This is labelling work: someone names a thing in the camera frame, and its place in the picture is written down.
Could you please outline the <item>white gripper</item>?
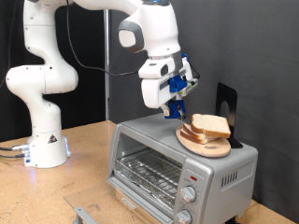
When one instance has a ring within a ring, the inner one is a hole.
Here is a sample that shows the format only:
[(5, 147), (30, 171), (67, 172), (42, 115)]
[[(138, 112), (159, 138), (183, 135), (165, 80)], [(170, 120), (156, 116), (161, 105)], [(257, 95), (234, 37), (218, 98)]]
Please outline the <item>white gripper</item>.
[(160, 107), (165, 117), (170, 116), (166, 102), (178, 95), (186, 96), (194, 82), (187, 58), (180, 61), (179, 68), (176, 68), (173, 58), (147, 59), (140, 68), (144, 104), (149, 108)]

